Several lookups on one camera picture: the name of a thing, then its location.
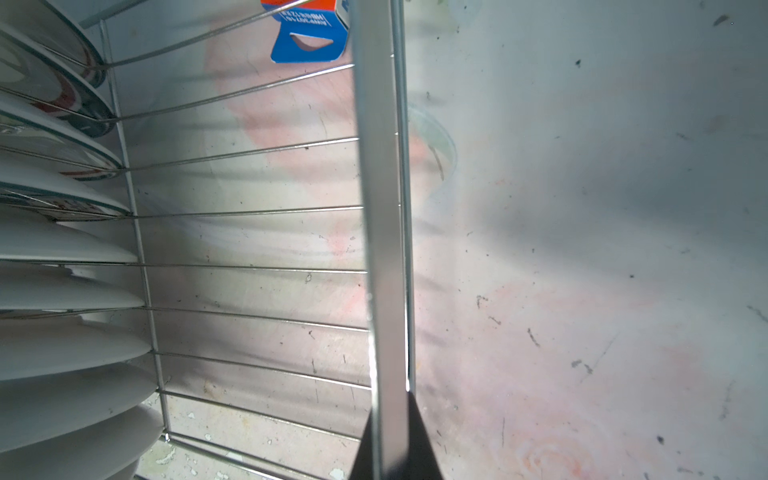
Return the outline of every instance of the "wire frame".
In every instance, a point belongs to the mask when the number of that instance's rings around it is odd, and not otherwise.
[[[13,94],[28,101],[36,101],[39,104],[45,104],[51,108],[60,111],[66,111],[79,117],[86,117],[91,121],[103,121],[115,123],[120,141],[121,156],[123,167],[118,169],[98,168],[98,170],[111,171],[114,174],[121,174],[124,178],[128,203],[131,214],[125,217],[95,214],[82,212],[79,210],[65,210],[55,205],[27,205],[42,214],[65,215],[67,220],[73,221],[116,221],[130,220],[134,229],[134,237],[137,246],[137,263],[100,263],[100,262],[80,262],[68,263],[71,265],[112,265],[112,266],[134,266],[141,272],[141,282],[144,291],[145,306],[136,310],[143,310],[147,314],[147,324],[151,337],[151,355],[154,362],[155,374],[157,377],[157,393],[160,396],[161,413],[164,423],[164,434],[161,440],[172,445],[178,446],[191,452],[215,459],[247,472],[261,475],[264,478],[272,480],[290,480],[291,478],[310,478],[317,480],[316,476],[301,472],[287,465],[271,462],[256,455],[239,452],[225,445],[198,439],[182,432],[176,432],[170,423],[167,398],[176,397],[195,402],[207,403],[224,409],[232,409],[240,412],[247,412],[254,415],[260,415],[274,422],[282,422],[302,429],[335,436],[341,439],[359,441],[358,438],[350,435],[335,432],[333,430],[321,429],[314,425],[296,422],[290,419],[277,417],[259,412],[252,409],[246,409],[240,406],[233,406],[221,402],[215,402],[209,399],[203,399],[195,396],[184,395],[177,392],[166,390],[163,377],[162,359],[164,357],[177,357],[195,359],[203,362],[218,362],[234,366],[244,366],[254,369],[265,369],[271,372],[285,375],[298,376],[300,378],[311,379],[313,381],[328,382],[332,384],[347,386],[353,389],[372,390],[372,418],[374,420],[374,466],[373,475],[377,480],[379,478],[391,478],[393,465],[398,461],[398,455],[407,451],[408,440],[403,438],[403,432],[407,434],[407,419],[402,422],[404,413],[401,400],[404,399],[406,390],[415,391],[415,351],[413,349],[413,297],[412,297],[412,253],[411,253],[411,219],[410,219],[410,191],[409,191],[409,161],[408,161],[408,119],[407,119],[407,99],[406,99],[406,77],[405,77],[405,57],[403,47],[403,29],[402,29],[402,0],[390,0],[390,2],[361,2],[359,10],[355,11],[353,6],[353,35],[356,37],[357,48],[355,50],[356,63],[348,63],[332,68],[324,68],[318,71],[312,71],[296,77],[271,82],[268,84],[255,85],[244,88],[229,94],[222,94],[212,98],[206,98],[171,108],[164,108],[156,111],[146,111],[138,114],[122,115],[118,100],[118,85],[114,74],[114,68],[121,65],[127,65],[147,58],[152,58],[169,51],[177,50],[199,41],[212,38],[224,32],[234,30],[252,22],[269,18],[272,15],[283,12],[289,8],[303,5],[311,0],[293,0],[279,8],[262,12],[243,18],[237,22],[225,25],[206,34],[178,42],[165,48],[150,51],[142,55],[131,58],[125,58],[115,61],[112,58],[111,44],[109,40],[108,27],[105,22],[107,18],[119,15],[146,0],[123,0],[113,7],[104,10],[82,22],[84,28],[99,25],[101,40],[104,49],[104,59],[107,64],[103,69],[107,70],[108,85],[113,103],[115,118],[107,120],[97,120],[89,118],[78,112],[69,111],[49,102],[41,101],[37,98],[20,94],[7,88],[0,87],[0,91]],[[354,21],[366,28],[355,26]],[[378,41],[379,38],[388,37],[392,40],[391,44],[383,44]],[[130,158],[127,150],[127,142],[124,132],[124,122],[147,118],[160,114],[167,114],[175,111],[181,111],[187,108],[194,108],[205,104],[211,104],[217,101],[223,101],[235,98],[240,95],[263,91],[268,88],[278,88],[298,81],[316,78],[321,75],[333,74],[338,71],[344,71],[350,68],[356,69],[356,92],[358,108],[358,125],[360,137],[341,137],[333,139],[323,139],[301,144],[283,145],[278,147],[262,148],[257,150],[234,152],[229,154],[218,154],[207,157],[197,157],[170,161],[162,164],[152,164],[142,167],[131,167]],[[365,95],[366,91],[376,91],[377,94]],[[365,114],[364,112],[375,112],[375,114]],[[313,208],[294,208],[282,210],[245,210],[231,212],[201,212],[193,214],[163,214],[163,215],[138,215],[137,203],[134,194],[134,182],[132,173],[138,170],[150,170],[155,168],[172,168],[181,165],[197,164],[212,161],[225,161],[231,158],[243,157],[254,154],[267,154],[277,151],[289,151],[301,148],[311,148],[331,144],[344,144],[357,142],[360,152],[360,168],[362,178],[363,205],[342,205],[329,207]],[[0,150],[8,151],[7,147],[0,147]],[[45,160],[69,164],[75,167],[88,167],[94,169],[91,165],[78,164],[63,158],[54,156],[36,154],[31,151],[18,150],[13,153],[27,154],[33,157]],[[314,212],[333,212],[345,210],[362,210],[366,218],[366,252],[369,270],[351,270],[351,269],[317,269],[301,266],[240,266],[240,265],[211,265],[211,264],[179,264],[179,263],[148,263],[144,254],[144,245],[141,234],[140,220],[167,218],[167,217],[224,217],[224,216],[250,216],[250,215],[277,215],[277,214],[297,214]],[[219,313],[200,310],[172,309],[155,306],[152,302],[151,288],[149,283],[148,269],[164,267],[188,267],[188,268],[207,268],[207,269],[245,269],[245,270],[272,270],[304,273],[327,273],[327,274],[353,274],[366,275],[368,278],[369,309],[372,319],[371,328],[362,328],[354,326],[344,326],[333,323],[309,322],[301,319],[284,319],[269,316],[251,316],[242,313]],[[400,285],[402,291],[392,289],[392,285]],[[42,318],[51,316],[67,316],[72,313],[99,313],[115,311],[119,309],[98,309],[82,310],[77,312],[63,313],[44,313],[38,315],[13,317],[13,318]],[[406,312],[406,322],[402,322],[403,310]],[[247,364],[242,362],[231,362],[228,360],[213,359],[207,357],[192,356],[173,352],[161,352],[157,341],[157,328],[155,325],[154,314],[156,312],[186,312],[186,313],[207,313],[219,316],[246,318],[253,321],[292,323],[304,326],[315,326],[327,329],[340,329],[349,332],[349,334],[365,333],[371,337],[372,359],[378,358],[382,354],[395,354],[398,358],[393,365],[387,365],[386,362],[372,361],[371,380],[368,385],[360,385],[352,382],[346,382],[339,379],[332,379],[309,374],[306,372],[297,372],[287,369],[275,369],[267,366]],[[399,391],[402,389],[402,399],[396,399],[397,395],[387,396],[386,390]],[[248,458],[255,463],[245,462],[242,459],[231,458],[228,455],[221,455],[216,450],[237,453],[239,458]],[[140,475],[136,475],[140,480],[147,480]]]

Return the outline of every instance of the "white paint chip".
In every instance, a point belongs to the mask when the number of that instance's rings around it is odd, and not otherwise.
[[[168,462],[174,459],[174,455],[176,455],[175,448],[171,449],[168,455],[165,455],[163,458],[160,458],[159,460],[155,460],[154,462],[157,463],[158,465],[166,465]]]
[[[346,475],[344,475],[344,471],[341,468],[334,468],[328,475],[330,475],[333,480],[344,480],[344,478],[346,478]]]

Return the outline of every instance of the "white plate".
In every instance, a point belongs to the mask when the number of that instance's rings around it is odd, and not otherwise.
[[[114,122],[100,121],[114,118],[114,114],[91,84],[29,37],[1,22],[0,60],[1,86],[96,120],[39,102],[26,102],[67,121],[89,137],[100,137],[113,128]]]
[[[0,452],[119,415],[156,388],[145,371],[124,363],[0,382]]]
[[[61,61],[88,83],[98,87],[106,78],[104,70],[94,70],[104,64],[96,47],[74,20],[46,0],[3,0],[0,22],[12,25],[40,45],[62,56]]]
[[[62,208],[115,216],[130,214],[128,207],[107,195],[100,194],[82,182],[32,167],[23,161],[4,157],[1,154],[0,203]],[[58,220],[72,220],[77,217],[64,212],[46,211],[45,214]]]
[[[129,262],[136,255],[30,210],[0,205],[0,260]]]
[[[136,473],[136,468],[139,466],[139,461],[131,463],[129,466],[123,468],[118,473],[112,475],[110,478],[107,478],[106,480],[133,480],[134,474]]]
[[[0,263],[0,310],[133,308],[144,301],[117,286],[56,266]]]
[[[104,480],[141,457],[163,430],[160,416],[138,406],[76,432],[0,454],[8,480]]]
[[[0,145],[94,167],[116,169],[118,158],[67,122],[46,115],[13,95],[0,92]],[[80,167],[24,156],[25,161],[45,170],[58,171],[78,180],[100,180],[115,175],[113,171],[84,170]]]
[[[124,362],[150,346],[127,330],[79,316],[0,319],[0,380],[25,379]]]

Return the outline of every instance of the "wire dish rack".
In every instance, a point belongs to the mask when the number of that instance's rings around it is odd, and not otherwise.
[[[113,124],[117,130],[122,166],[117,169],[93,167],[78,164],[64,158],[45,156],[30,151],[16,153],[27,154],[69,164],[74,167],[101,170],[108,176],[122,176],[131,214],[117,216],[103,212],[72,210],[50,206],[34,207],[34,210],[54,216],[59,220],[80,222],[130,221],[133,227],[135,245],[137,248],[136,263],[109,262],[73,262],[69,266],[121,266],[138,268],[141,275],[144,292],[144,306],[135,310],[146,312],[146,322],[151,338],[151,357],[154,372],[157,377],[157,393],[162,413],[164,430],[161,440],[185,451],[193,452],[211,458],[215,461],[231,465],[244,471],[260,475],[263,478],[285,480],[289,478],[320,477],[294,468],[287,462],[274,462],[258,456],[255,452],[244,452],[221,445],[211,439],[200,438],[181,431],[171,425],[168,401],[171,398],[183,399],[208,404],[263,419],[291,425],[298,429],[328,435],[336,439],[350,442],[361,442],[359,454],[350,478],[440,478],[434,455],[429,448],[429,440],[420,432],[423,430],[418,409],[415,407],[415,329],[412,283],[412,251],[411,251],[411,218],[410,218],[410,178],[409,178],[409,139],[408,139],[408,109],[406,98],[406,67],[403,40],[403,16],[401,0],[390,2],[371,0],[356,0],[353,2],[351,19],[351,39],[354,48],[354,62],[335,65],[303,73],[291,78],[284,78],[266,84],[256,84],[237,91],[220,94],[199,101],[179,104],[169,108],[143,111],[123,115],[119,101],[119,87],[115,68],[145,61],[177,49],[205,41],[223,33],[241,28],[244,25],[264,20],[278,15],[290,8],[295,8],[312,0],[295,0],[286,2],[278,8],[260,12],[242,18],[220,28],[212,29],[202,35],[188,38],[173,45],[150,51],[131,58],[114,60],[109,31],[106,20],[115,15],[127,12],[146,0],[127,0],[103,11],[101,14],[86,19],[81,23],[84,28],[98,25],[101,33],[102,48],[105,60],[104,70],[107,74],[109,91],[115,118],[90,118],[77,111],[61,108],[51,102],[41,101],[28,95],[19,94],[5,88],[6,93],[36,101],[75,117],[89,121]],[[77,64],[72,58],[69,62]],[[128,149],[124,122],[141,118],[152,118],[191,108],[200,107],[215,102],[231,100],[245,94],[280,88],[295,82],[306,81],[339,71],[353,69],[355,77],[355,102],[357,111],[358,134],[355,136],[318,139],[296,144],[286,144],[276,147],[260,148],[233,153],[214,154],[204,157],[194,157],[171,160],[162,164],[149,164],[132,167],[131,152]],[[134,186],[135,172],[156,169],[173,169],[191,164],[205,164],[238,157],[249,157],[259,154],[270,154],[280,151],[296,151],[313,149],[337,144],[356,144],[359,151],[360,187],[362,204],[333,205],[327,207],[307,207],[272,210],[242,210],[242,211],[210,211],[200,213],[170,213],[140,215],[137,209],[136,188]],[[361,210],[364,216],[366,233],[366,268],[312,268],[311,266],[254,266],[226,265],[211,263],[155,263],[147,262],[142,236],[142,222],[179,217],[255,217],[255,216],[286,216],[292,214],[320,214]],[[216,359],[209,356],[195,356],[184,353],[164,351],[158,342],[158,328],[155,316],[157,313],[198,314],[210,313],[202,310],[172,308],[153,304],[152,285],[148,269],[151,268],[204,268],[222,270],[260,270],[270,272],[301,273],[311,278],[319,275],[347,275],[364,277],[367,285],[368,326],[350,326],[340,323],[324,323],[301,319],[276,318],[252,315],[238,312],[216,312],[218,316],[255,321],[277,322],[295,326],[306,326],[317,329],[332,329],[346,332],[349,335],[367,335],[369,337],[369,385],[350,382],[344,379],[282,369],[272,366],[262,366],[248,362],[236,362]],[[52,317],[68,316],[72,313],[108,313],[117,309],[90,309],[77,312],[44,313],[34,316]],[[333,429],[310,425],[307,422],[296,421],[255,409],[234,406],[226,402],[192,396],[167,389],[163,363],[169,358],[192,359],[200,362],[211,362],[227,366],[258,369],[279,376],[290,376],[336,386],[351,390],[368,391],[371,394],[371,412],[362,438],[337,432]],[[136,475],[140,480],[149,480]]]

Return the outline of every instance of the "metal bar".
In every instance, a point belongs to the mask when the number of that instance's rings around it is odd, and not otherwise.
[[[311,207],[311,208],[285,208],[282,210],[241,210],[237,212],[201,212],[193,214],[158,214],[158,215],[135,215],[132,217],[114,217],[107,220],[137,219],[149,220],[154,218],[176,218],[176,217],[247,217],[251,215],[276,215],[276,214],[311,214],[315,212],[340,212],[345,210],[362,210],[362,205],[344,205],[341,207]]]
[[[110,214],[98,214],[95,212],[83,212],[80,210],[69,210],[67,208],[49,208],[49,207],[34,207],[32,205],[14,205],[14,207],[17,208],[28,208],[30,210],[38,210],[41,212],[56,212],[59,214],[73,214],[73,215],[85,215],[87,217],[106,217],[106,218],[124,218],[119,215],[110,215]],[[80,220],[63,220],[63,221],[80,221]]]
[[[150,307],[137,307],[137,308],[147,309]],[[183,308],[169,308],[169,307],[162,307],[162,306],[153,306],[151,307],[151,309],[155,312],[206,313],[208,315],[231,316],[234,318],[244,318],[244,319],[254,319],[254,320],[267,320],[270,322],[290,323],[293,325],[302,325],[302,326],[316,326],[318,328],[347,330],[350,332],[361,332],[361,333],[368,332],[367,328],[361,327],[361,326],[338,325],[336,323],[307,322],[305,320],[284,319],[284,318],[277,318],[274,316],[246,315],[245,313],[211,312],[209,310],[189,310],[189,309],[183,309]]]
[[[58,162],[60,164],[67,164],[67,165],[72,165],[74,167],[87,168],[89,170],[99,170],[99,171],[122,170],[120,168],[97,167],[95,165],[83,164],[81,162],[67,160],[66,158],[54,157],[53,155],[40,154],[38,152],[34,152],[30,150],[22,150],[21,148],[6,147],[5,145],[0,145],[0,151],[8,151],[13,154],[27,155],[29,157],[41,158],[43,160],[50,160],[50,161]]]
[[[112,5],[111,7],[105,8],[101,12],[86,18],[85,20],[80,22],[80,27],[83,30],[87,30],[94,25],[98,25],[99,21],[101,20],[112,18],[115,15],[125,12],[126,10],[133,8],[136,5],[142,4],[146,1],[147,0],[123,0],[122,2],[118,2]]]
[[[406,37],[402,0],[390,0],[392,10],[392,46],[395,52],[395,95],[397,98],[397,143],[400,159],[400,221],[402,223],[402,260],[406,289],[406,388],[416,393],[416,326],[413,303],[413,230],[411,220],[411,161],[408,132],[408,79],[406,77]]]
[[[250,155],[258,155],[258,154],[271,154],[277,151],[297,150],[299,148],[310,148],[310,147],[322,147],[323,145],[345,144],[351,141],[357,141],[357,137],[332,138],[331,140],[312,141],[312,142],[306,142],[303,144],[281,145],[279,147],[258,148],[256,150],[238,151],[238,152],[233,152],[231,154],[218,154],[218,155],[210,155],[208,157],[189,158],[187,160],[178,160],[178,161],[172,161],[172,162],[167,162],[163,164],[152,164],[152,165],[144,165],[143,167],[132,167],[131,171],[135,172],[140,170],[150,170],[153,168],[177,167],[179,165],[199,164],[200,162],[224,160],[227,158],[247,157]]]
[[[33,263],[35,265],[48,265],[49,260],[3,260],[6,262]],[[125,262],[84,262],[69,261],[65,265],[89,265],[89,266],[139,266],[145,267],[191,267],[191,268],[214,268],[224,270],[264,270],[269,272],[297,272],[297,273],[368,273],[365,270],[341,270],[331,268],[292,268],[287,266],[253,266],[253,265],[210,265],[208,263],[125,263]]]
[[[400,480],[409,454],[398,115],[388,2],[351,2],[360,179],[371,319],[374,480]]]
[[[242,457],[249,457],[249,458],[252,458],[253,460],[256,460],[259,463],[266,463],[270,467],[280,468],[280,469],[285,470],[286,472],[289,472],[289,473],[291,473],[293,475],[298,475],[298,476],[301,476],[301,477],[304,477],[304,478],[311,478],[312,480],[323,480],[323,478],[316,477],[315,475],[312,475],[310,473],[302,472],[301,470],[296,470],[294,468],[287,467],[287,466],[282,465],[282,464],[277,463],[277,462],[272,462],[271,460],[267,460],[266,458],[259,457],[257,455],[252,454],[252,453],[243,452],[242,450],[236,450],[236,449],[232,449],[230,447],[226,447],[224,445],[219,445],[218,443],[209,442],[208,440],[205,440],[205,439],[199,439],[197,437],[193,437],[193,436],[190,436],[190,435],[184,435],[182,433],[176,433],[176,432],[171,432],[170,435],[173,436],[173,437],[178,437],[179,439],[189,440],[191,442],[196,442],[196,443],[202,443],[203,445],[207,445],[209,447],[214,447],[215,449],[227,450],[228,452],[236,453],[236,454],[238,454],[238,455],[240,455]]]
[[[259,468],[255,465],[249,465],[245,462],[241,462],[240,460],[236,460],[234,458],[226,457],[224,455],[219,455],[218,453],[210,452],[206,449],[202,449],[200,447],[196,447],[194,445],[190,445],[189,443],[182,442],[180,440],[168,440],[168,443],[171,445],[177,446],[181,449],[188,450],[190,452],[197,453],[198,455],[202,455],[204,457],[212,458],[213,460],[218,460],[219,462],[226,463],[228,465],[231,465],[233,467],[239,468],[241,470],[245,470],[246,472],[253,473],[255,475],[260,475],[264,478],[267,478],[268,480],[290,480],[290,478],[280,476],[279,474],[275,472],[269,472],[263,468]]]
[[[114,123],[114,122],[118,121],[117,118],[94,118],[94,117],[89,117],[88,115],[82,114],[79,111],[70,110],[69,108],[65,108],[65,107],[59,107],[56,104],[52,104],[50,101],[45,101],[45,100],[41,100],[39,98],[32,97],[31,95],[22,94],[20,91],[11,90],[10,88],[6,88],[6,87],[0,86],[0,91],[2,91],[4,93],[7,93],[7,94],[10,94],[10,95],[14,95],[14,96],[19,97],[19,98],[24,98],[27,101],[33,101],[35,103],[43,104],[43,105],[46,105],[46,106],[51,107],[51,108],[55,108],[55,109],[60,110],[60,111],[65,111],[65,112],[67,112],[70,115],[74,115],[75,117],[85,118],[86,120],[89,120],[89,121],[95,121],[95,122],[100,122],[100,123],[105,123],[105,124],[110,124],[110,123]]]
[[[58,316],[72,316],[72,315],[85,315],[87,313],[102,313],[102,312],[120,312],[122,310],[140,310],[144,307],[128,306],[121,308],[94,308],[85,310],[67,310],[65,312],[46,312],[36,313],[35,315],[21,315],[21,316],[0,316],[3,320],[34,320],[41,318],[56,318]]]
[[[110,61],[112,59],[112,47],[109,43],[109,32],[107,31],[107,23],[104,20],[99,21],[99,28],[101,30],[101,43],[104,46],[104,58],[106,59],[106,61]],[[114,75],[114,71],[112,70],[108,71],[107,78],[109,81],[109,90],[112,95],[114,113],[118,117],[120,117],[120,101],[118,99],[118,80]],[[123,122],[119,121],[117,124],[117,127],[118,127],[118,137],[120,138],[120,149],[123,156],[123,165],[125,167],[130,167],[131,162],[128,160],[128,149],[125,141],[125,130],[123,129]],[[128,203],[131,206],[131,214],[135,215],[137,213],[137,205],[136,205],[136,195],[134,193],[134,181],[133,181],[133,177],[131,176],[131,172],[127,172],[125,174],[125,187],[127,188]],[[144,256],[144,243],[142,242],[142,239],[141,239],[141,226],[139,225],[138,220],[134,220],[134,236],[136,239],[136,251],[137,251],[139,262],[144,263],[146,261],[146,258]],[[142,287],[144,288],[144,304],[146,306],[152,306],[152,295],[149,287],[149,276],[147,275],[146,267],[141,267],[141,284],[142,284]],[[157,387],[160,390],[164,390],[165,378],[163,377],[163,367],[161,365],[161,359],[160,359],[160,356],[157,354],[157,349],[158,349],[157,329],[155,328],[155,325],[154,325],[154,313],[151,310],[147,311],[147,323],[149,324],[152,352],[154,353],[152,358],[154,360],[154,371],[157,376]],[[160,394],[160,408],[161,408],[161,413],[163,415],[163,424],[165,425],[166,429],[170,430],[170,415],[168,414],[168,404],[167,404],[165,395],[163,395],[162,393]]]
[[[324,376],[310,375],[309,373],[294,372],[285,369],[276,369],[271,366],[254,365],[252,363],[233,362],[232,360],[212,359],[207,356],[187,355],[184,353],[171,353],[171,352],[156,352],[160,356],[175,356],[180,359],[201,360],[203,362],[223,363],[224,365],[234,366],[246,366],[252,369],[267,370],[269,372],[282,373],[284,375],[296,376],[301,379],[316,380],[318,382],[332,383],[334,385],[348,386],[354,389],[370,390],[371,387],[367,385],[360,385],[359,383],[345,382],[344,380],[329,379]]]
[[[202,399],[202,398],[196,397],[196,396],[184,395],[183,393],[168,392],[168,391],[164,391],[164,393],[165,393],[165,395],[170,396],[170,397],[177,397],[179,399],[191,400],[193,402],[206,403],[208,405],[221,407],[223,409],[232,409],[232,410],[237,410],[238,412],[250,413],[251,415],[257,415],[259,417],[262,417],[262,418],[265,418],[265,419],[269,419],[269,420],[272,420],[274,422],[284,423],[286,425],[291,425],[291,426],[294,426],[294,427],[299,427],[299,428],[305,429],[305,430],[312,430],[313,432],[324,433],[326,435],[331,435],[331,436],[334,436],[334,437],[338,437],[340,439],[350,440],[352,442],[359,442],[360,441],[360,439],[358,439],[356,437],[353,437],[351,435],[347,435],[347,434],[339,433],[339,432],[334,432],[333,430],[323,429],[323,428],[320,428],[320,427],[315,427],[314,425],[307,425],[306,423],[294,422],[293,420],[284,419],[282,417],[277,417],[277,416],[274,416],[274,415],[270,415],[268,413],[258,412],[256,410],[246,409],[244,407],[230,405],[228,403],[217,402],[215,400],[209,400],[209,399]]]
[[[324,70],[312,71],[310,73],[298,75],[296,77],[285,78],[283,80],[273,81],[272,83],[256,85],[255,87],[248,87],[248,88],[244,88],[243,90],[233,91],[228,94],[217,95],[216,97],[205,98],[203,100],[198,100],[198,101],[191,101],[188,104],[177,105],[175,107],[161,108],[159,110],[144,111],[138,114],[126,115],[122,117],[120,120],[135,120],[137,118],[153,117],[155,115],[169,114],[171,112],[175,112],[179,110],[186,110],[187,108],[200,107],[201,105],[212,104],[217,101],[227,100],[229,98],[235,98],[245,94],[251,94],[257,91],[266,90],[268,88],[281,87],[283,85],[291,84],[295,81],[306,80],[308,78],[319,77],[320,75],[325,75],[325,74],[333,73],[336,71],[346,70],[348,68],[352,68],[352,66],[353,66],[352,64],[345,64],[345,65],[339,65],[338,67],[326,68]]]
[[[230,23],[229,25],[225,25],[221,28],[208,31],[206,33],[203,33],[202,35],[198,35],[196,37],[188,38],[187,40],[174,43],[173,45],[168,45],[167,47],[149,51],[141,55],[136,55],[135,57],[125,58],[123,60],[110,62],[109,65],[106,65],[106,68],[119,67],[121,65],[127,65],[129,63],[134,63],[136,61],[142,61],[148,58],[157,57],[158,55],[162,55],[163,53],[168,53],[169,51],[178,50],[179,48],[198,43],[199,41],[207,40],[208,38],[215,37],[216,35],[221,35],[227,31],[231,31],[231,30],[234,30],[235,28],[243,27],[245,25],[248,25],[253,22],[257,22],[264,18],[269,18],[273,15],[284,12],[290,8],[297,7],[299,5],[303,5],[311,1],[312,0],[294,0],[293,2],[286,3],[285,5],[282,5],[280,7],[273,8],[272,10],[267,10],[265,12],[260,12],[256,15],[251,15],[250,17],[243,18],[242,20],[238,20],[237,22]]]

